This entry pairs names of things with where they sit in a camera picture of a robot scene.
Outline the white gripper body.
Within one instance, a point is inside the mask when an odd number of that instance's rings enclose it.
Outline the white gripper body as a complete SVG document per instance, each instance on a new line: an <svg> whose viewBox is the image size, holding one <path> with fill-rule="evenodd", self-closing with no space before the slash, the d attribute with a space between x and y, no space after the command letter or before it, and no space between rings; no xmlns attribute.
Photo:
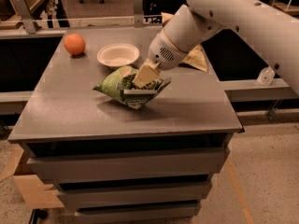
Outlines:
<svg viewBox="0 0 299 224"><path fill-rule="evenodd" d="M148 58L161 70L170 70L178 66L187 56L171 43L164 31L155 36L149 45Z"/></svg>

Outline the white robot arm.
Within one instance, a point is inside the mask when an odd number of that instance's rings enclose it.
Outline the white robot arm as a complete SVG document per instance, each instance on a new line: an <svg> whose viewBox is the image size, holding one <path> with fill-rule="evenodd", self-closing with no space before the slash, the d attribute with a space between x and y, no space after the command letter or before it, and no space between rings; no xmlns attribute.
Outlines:
<svg viewBox="0 0 299 224"><path fill-rule="evenodd" d="M237 34L299 93L299 21L259 0L187 0L152 40L133 83L143 88L223 29Z"/></svg>

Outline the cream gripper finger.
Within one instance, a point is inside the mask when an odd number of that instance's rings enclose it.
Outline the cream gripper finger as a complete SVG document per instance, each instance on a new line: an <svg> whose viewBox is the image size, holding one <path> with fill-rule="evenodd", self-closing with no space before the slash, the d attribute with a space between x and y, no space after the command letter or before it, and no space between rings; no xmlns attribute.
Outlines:
<svg viewBox="0 0 299 224"><path fill-rule="evenodd" d="M151 60L144 61L133 79L133 84L141 89L157 79L160 74L159 65Z"/></svg>

